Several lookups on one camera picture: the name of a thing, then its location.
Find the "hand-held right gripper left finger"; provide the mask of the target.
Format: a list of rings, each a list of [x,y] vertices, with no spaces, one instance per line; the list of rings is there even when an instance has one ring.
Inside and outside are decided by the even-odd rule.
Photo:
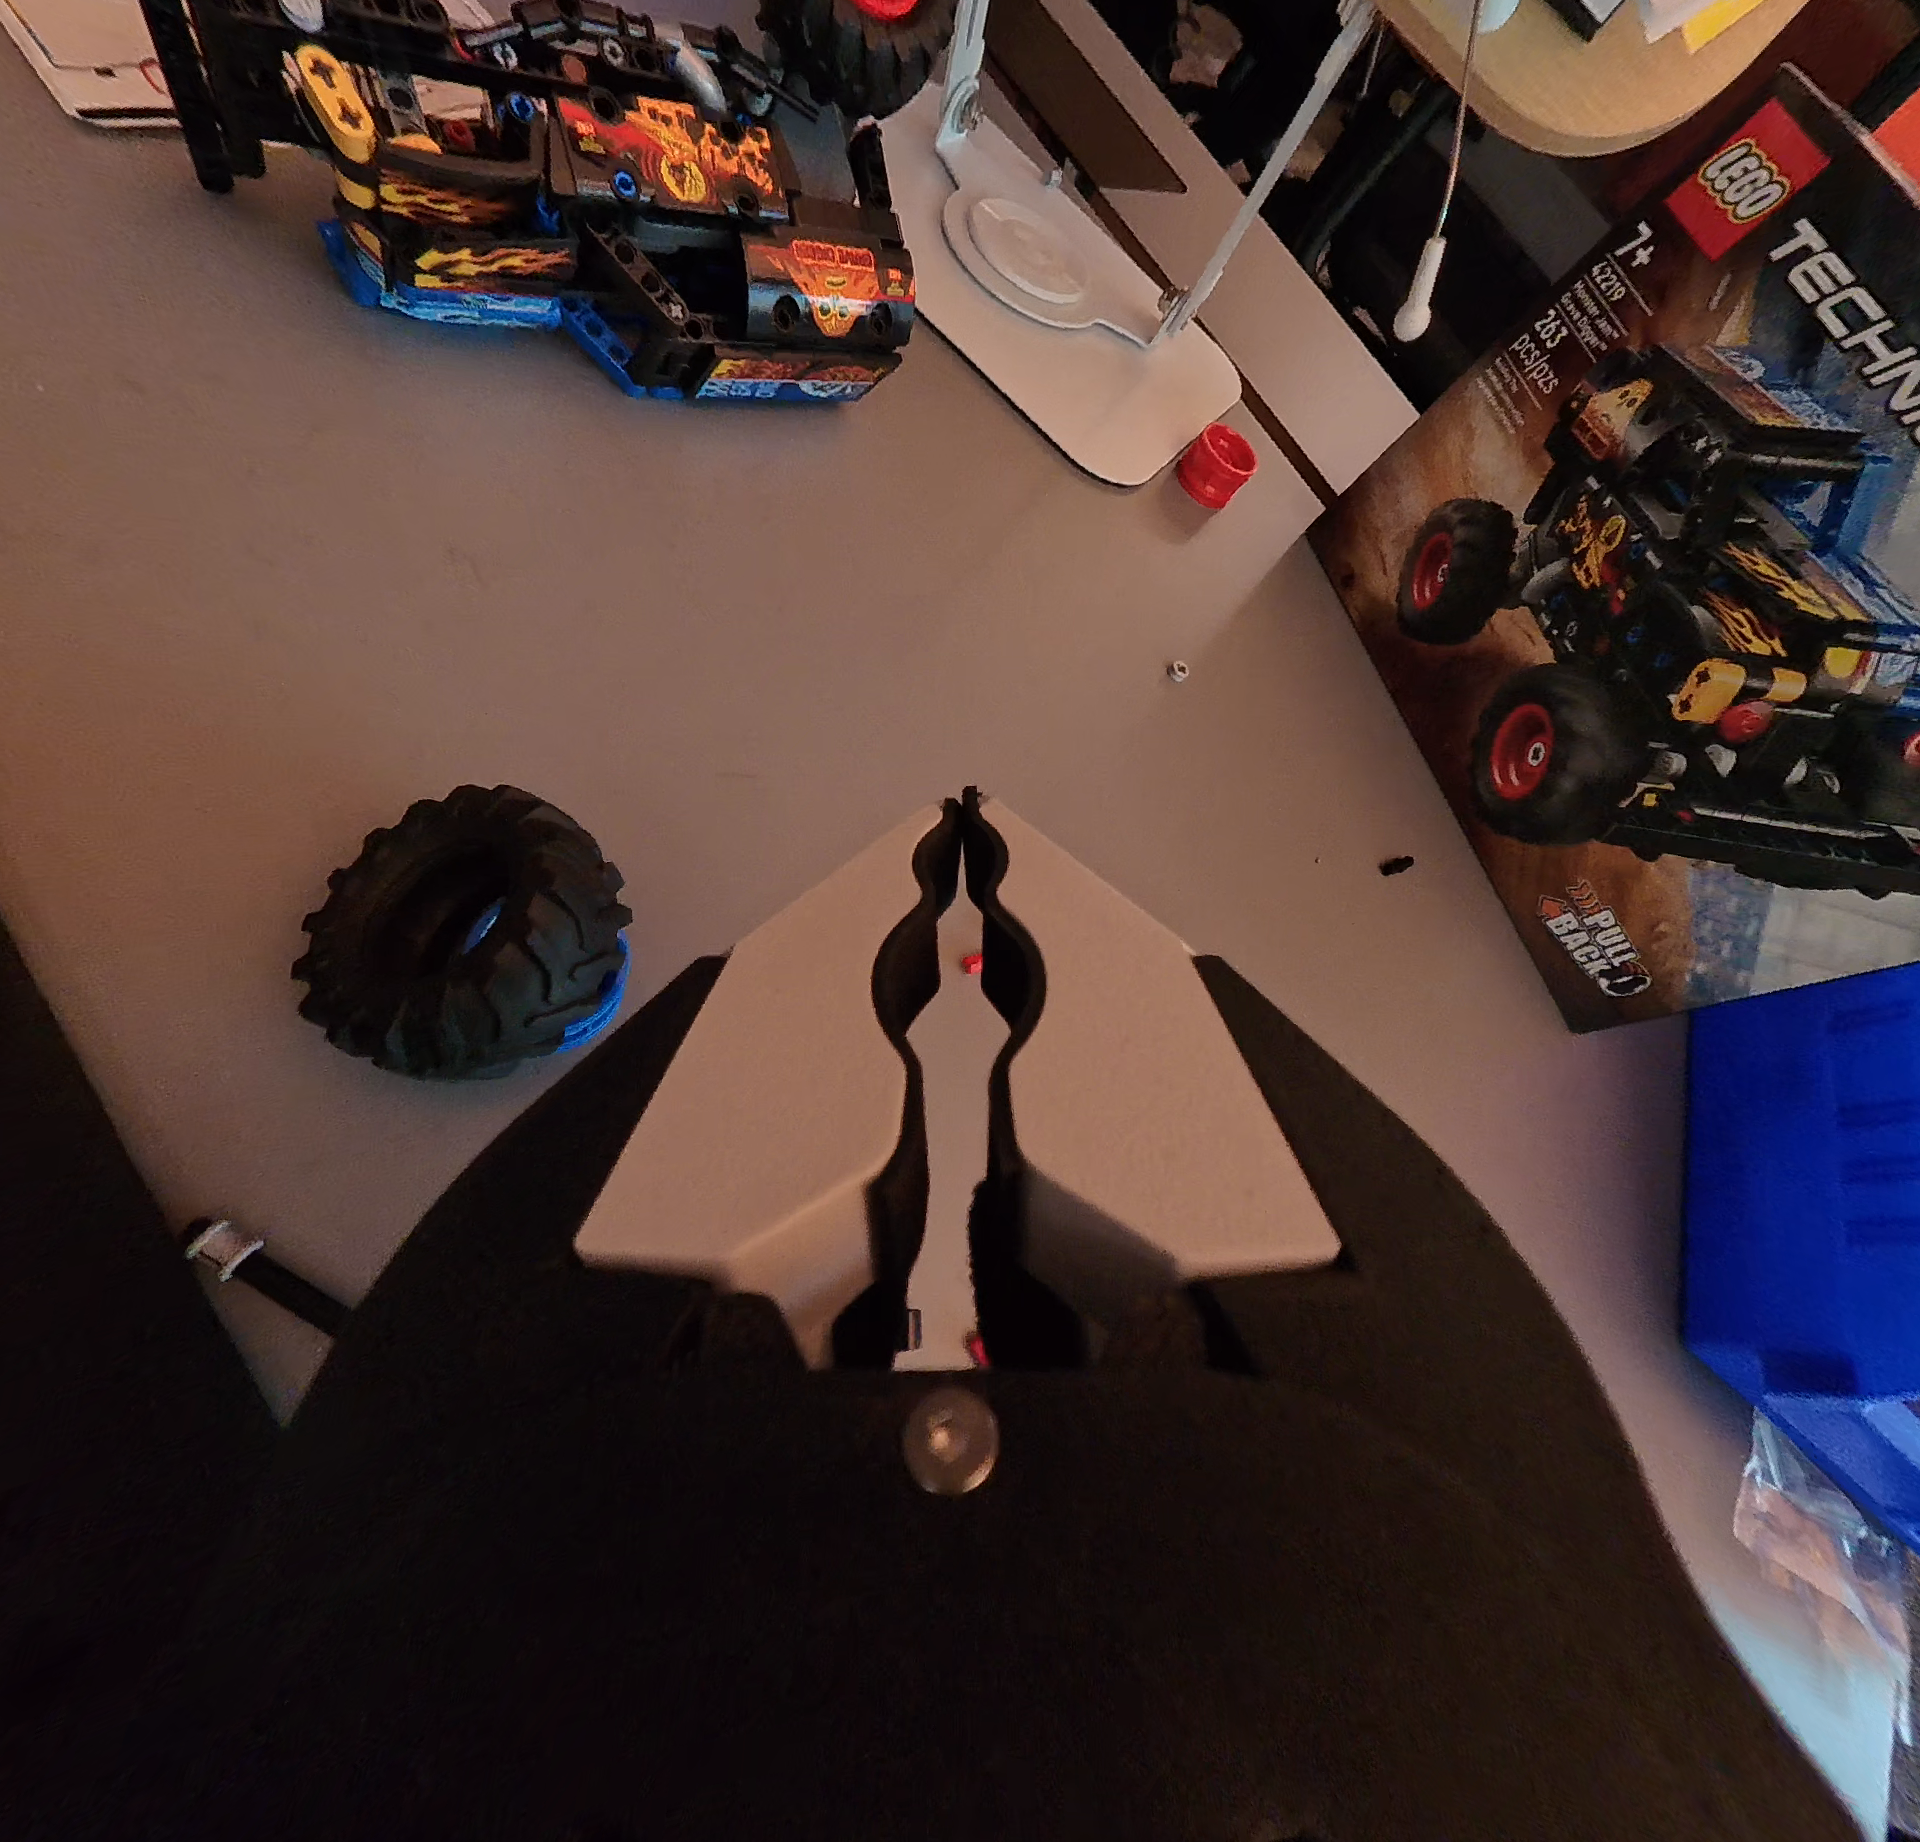
[[[930,1239],[930,1080],[908,1045],[939,989],[958,808],[917,808],[749,928],[577,1250],[601,1275],[780,1301],[813,1369],[895,1369]]]

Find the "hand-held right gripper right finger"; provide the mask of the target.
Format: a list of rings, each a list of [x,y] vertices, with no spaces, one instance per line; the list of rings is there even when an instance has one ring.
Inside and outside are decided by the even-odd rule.
[[[1186,936],[970,791],[987,1180],[970,1210],[987,1369],[1085,1369],[1138,1307],[1328,1275],[1337,1232]]]

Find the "blue toy wheel rim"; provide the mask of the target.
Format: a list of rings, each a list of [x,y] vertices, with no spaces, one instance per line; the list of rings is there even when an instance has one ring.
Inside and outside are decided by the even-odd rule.
[[[489,905],[475,915],[475,928],[459,936],[459,952],[475,952],[475,950],[497,936],[499,905],[508,905],[508,904],[489,904]],[[564,1035],[545,1045],[545,1054],[591,1053],[591,1045],[613,1026],[620,989],[631,989],[631,936],[613,936],[613,968],[601,968],[594,1003],[564,1026]]]

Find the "black toy tire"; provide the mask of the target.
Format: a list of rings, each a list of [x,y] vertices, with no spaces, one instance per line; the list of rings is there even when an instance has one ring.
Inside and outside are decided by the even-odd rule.
[[[335,1053],[419,1082],[475,1082],[545,1054],[613,968],[613,936],[631,936],[620,868],[579,818],[519,789],[454,789],[335,868],[291,980]]]

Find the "Lego monster truck model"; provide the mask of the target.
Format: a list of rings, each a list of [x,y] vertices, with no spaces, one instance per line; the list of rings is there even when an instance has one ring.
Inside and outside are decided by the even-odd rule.
[[[690,106],[706,133],[826,121],[856,142],[939,66],[958,0],[749,0],[759,34],[678,25],[613,0],[513,0],[454,18],[445,0],[135,0],[180,150],[210,200],[267,177],[267,150],[373,161],[419,133],[445,159],[531,159],[536,121],[591,132]]]

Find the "grey desk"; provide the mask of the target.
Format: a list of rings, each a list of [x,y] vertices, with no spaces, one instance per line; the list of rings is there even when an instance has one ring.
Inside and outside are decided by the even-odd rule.
[[[934,332],[848,414],[643,408],[571,338],[357,314],[318,210],[314,159],[201,200],[8,47],[8,928],[170,1220],[357,1291],[552,1082],[296,1026],[296,922],[410,799],[571,808],[643,1003],[978,789],[1372,1082],[1645,1452],[1714,1416],[1682,1026],[1564,1029],[1269,439],[1227,517],[1101,485]]]

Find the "black toy axle grey end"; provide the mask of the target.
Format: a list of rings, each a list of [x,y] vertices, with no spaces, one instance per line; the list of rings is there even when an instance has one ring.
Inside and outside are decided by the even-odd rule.
[[[314,1278],[296,1278],[267,1239],[240,1220],[188,1220],[176,1232],[180,1263],[201,1264],[220,1284],[252,1284],[291,1320],[318,1328],[327,1338],[344,1334],[349,1307]]]

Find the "blue storage bin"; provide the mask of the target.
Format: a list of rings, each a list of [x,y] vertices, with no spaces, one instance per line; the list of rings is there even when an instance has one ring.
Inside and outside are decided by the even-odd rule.
[[[1682,1347],[1920,1553],[1920,968],[1692,1019]]]

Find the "toy truck cardboard box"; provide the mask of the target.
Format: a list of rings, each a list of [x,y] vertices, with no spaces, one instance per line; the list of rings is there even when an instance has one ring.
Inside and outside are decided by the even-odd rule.
[[[1313,526],[1570,1029],[1917,959],[1917,241],[1776,66]]]

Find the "clear bag of toy parts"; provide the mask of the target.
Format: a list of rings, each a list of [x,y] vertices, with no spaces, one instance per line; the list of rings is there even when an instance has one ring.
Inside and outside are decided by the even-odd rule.
[[[1775,1416],[1751,1416],[1751,1459],[1730,1512],[1751,1553],[1826,1653],[1878,1661],[1895,1686],[1917,1673],[1917,1553],[1867,1517]]]

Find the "light wooden table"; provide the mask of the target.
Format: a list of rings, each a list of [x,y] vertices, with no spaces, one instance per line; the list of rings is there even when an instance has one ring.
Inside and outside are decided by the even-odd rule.
[[[1382,18],[1450,81],[1460,81],[1473,0],[1372,0]],[[1615,6],[1582,43],[1549,0],[1523,0],[1508,25],[1473,47],[1473,113],[1544,159],[1645,150],[1714,106],[1810,0],[1757,0],[1695,54],[1682,34],[1645,43],[1634,6]]]

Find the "white sticker sheet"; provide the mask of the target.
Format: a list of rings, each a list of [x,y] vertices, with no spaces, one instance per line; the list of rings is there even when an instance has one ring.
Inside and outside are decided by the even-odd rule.
[[[176,103],[135,0],[0,0],[0,25],[87,132],[176,132]]]

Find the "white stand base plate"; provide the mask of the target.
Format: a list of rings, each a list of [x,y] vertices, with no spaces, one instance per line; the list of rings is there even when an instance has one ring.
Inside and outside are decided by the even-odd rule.
[[[1085,477],[1146,485],[1244,375],[1007,132],[939,133],[939,90],[879,121],[917,320]]]

